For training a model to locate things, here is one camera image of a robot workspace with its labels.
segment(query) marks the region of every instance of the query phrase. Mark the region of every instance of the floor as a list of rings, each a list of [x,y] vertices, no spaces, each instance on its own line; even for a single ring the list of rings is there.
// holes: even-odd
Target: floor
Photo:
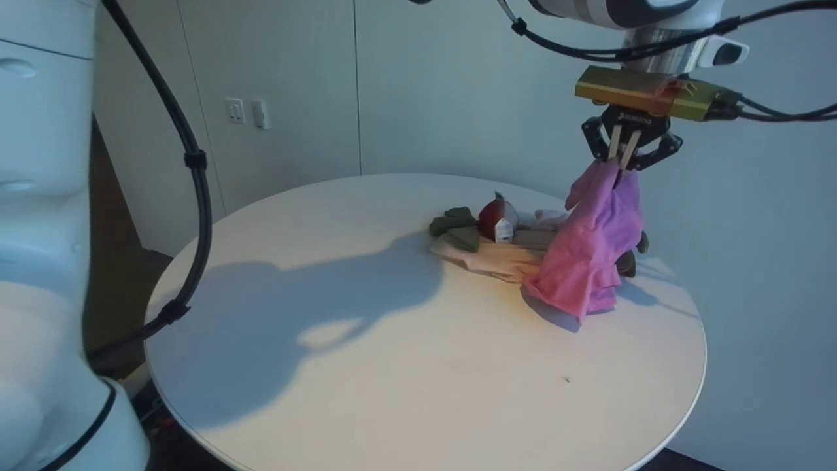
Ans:
[[[146,299],[171,263],[145,252],[127,210],[108,150],[93,137],[93,282],[83,314],[83,340],[95,350],[136,331],[145,319]],[[108,362],[93,362],[103,376],[127,376],[145,362],[142,345],[127,348]],[[146,386],[133,399],[136,414],[153,440],[150,471],[227,471],[197,444],[167,414]],[[659,454],[645,471],[714,471],[672,450]]]

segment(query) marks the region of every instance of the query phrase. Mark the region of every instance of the pink cloth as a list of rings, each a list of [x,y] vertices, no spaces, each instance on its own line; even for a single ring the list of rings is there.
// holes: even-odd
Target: pink cloth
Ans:
[[[574,184],[566,210],[570,218],[554,234],[541,273],[523,291],[574,317],[611,312],[621,286],[614,263],[645,234],[638,179],[634,171],[621,174],[617,159],[597,159]]]

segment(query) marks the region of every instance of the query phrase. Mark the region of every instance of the pink fabric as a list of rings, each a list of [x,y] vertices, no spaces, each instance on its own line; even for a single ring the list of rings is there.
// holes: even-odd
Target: pink fabric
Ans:
[[[566,210],[570,218],[554,234],[541,273],[523,291],[574,317],[611,312],[621,286],[614,263],[645,234],[638,179],[634,171],[621,175],[614,159],[597,159],[574,184]]]

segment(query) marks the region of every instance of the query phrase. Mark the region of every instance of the round white table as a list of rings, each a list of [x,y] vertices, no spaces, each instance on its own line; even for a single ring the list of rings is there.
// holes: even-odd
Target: round white table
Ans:
[[[426,225],[561,200],[478,179],[362,175],[263,200],[216,225],[195,308],[146,342],[172,417],[233,468],[634,468],[694,412],[706,337],[671,270],[641,260],[617,308],[535,308],[429,252]],[[179,291],[195,244],[154,287]]]

